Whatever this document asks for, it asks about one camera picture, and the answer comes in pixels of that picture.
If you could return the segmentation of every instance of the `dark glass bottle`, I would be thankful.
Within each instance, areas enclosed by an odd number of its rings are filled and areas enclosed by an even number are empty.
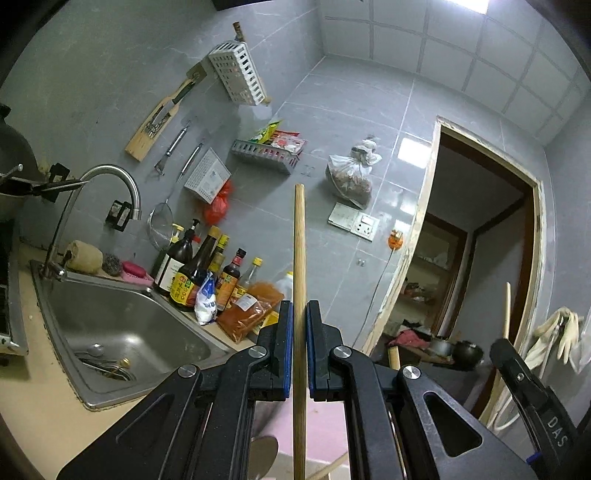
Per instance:
[[[193,259],[178,269],[170,289],[170,303],[176,308],[186,312],[194,309],[197,290],[207,276],[209,258],[221,234],[220,229],[213,225]]]
[[[240,279],[240,263],[242,263],[242,259],[245,256],[246,252],[242,248],[239,248],[234,260],[223,268],[222,273],[220,273],[220,276],[217,278],[216,302],[217,310],[219,312],[223,312],[226,308],[226,305],[232,296],[232,292],[234,291],[234,287]]]
[[[193,226],[185,231],[183,239],[168,247],[168,251],[154,279],[154,286],[158,293],[168,297],[178,270],[193,258],[193,237],[197,225],[199,225],[199,220],[194,218]]]

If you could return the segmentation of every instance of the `pink cloth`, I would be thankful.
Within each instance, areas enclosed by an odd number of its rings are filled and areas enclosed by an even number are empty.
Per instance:
[[[388,346],[401,345],[401,346],[413,346],[415,348],[427,348],[429,342],[421,340],[413,330],[405,330],[392,340]]]

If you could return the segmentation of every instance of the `kitchen faucet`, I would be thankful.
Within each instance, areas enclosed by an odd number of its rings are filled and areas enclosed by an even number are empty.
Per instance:
[[[139,198],[139,188],[134,178],[127,171],[121,167],[118,167],[117,165],[97,165],[96,167],[92,167],[90,170],[83,173],[80,177],[80,180],[88,181],[103,173],[115,175],[124,181],[124,183],[127,185],[127,188],[129,189],[129,194],[131,195],[131,213],[129,218],[132,220],[140,220],[142,216],[142,207],[141,199]],[[66,275],[66,270],[56,262],[57,249],[60,245],[61,236],[64,233],[68,218],[70,217],[72,209],[74,208],[74,204],[76,203],[76,199],[78,198],[81,190],[82,188],[79,188],[78,190],[74,190],[72,193],[70,193],[70,197],[68,198],[64,210],[61,213],[60,220],[57,222],[56,231],[53,233],[53,239],[51,240],[51,244],[47,250],[45,263],[41,268],[41,276],[44,278],[55,277],[61,280]]]

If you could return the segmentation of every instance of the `red plastic bag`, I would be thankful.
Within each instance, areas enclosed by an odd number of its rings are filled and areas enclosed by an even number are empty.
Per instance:
[[[228,211],[228,197],[233,190],[232,182],[228,180],[213,199],[212,204],[203,207],[203,218],[208,225],[215,225],[226,216],[226,212]]]

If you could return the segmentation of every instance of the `gas stove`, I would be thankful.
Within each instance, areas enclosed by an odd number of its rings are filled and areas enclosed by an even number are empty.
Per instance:
[[[16,221],[0,223],[0,355],[26,355],[18,287],[18,235]]]

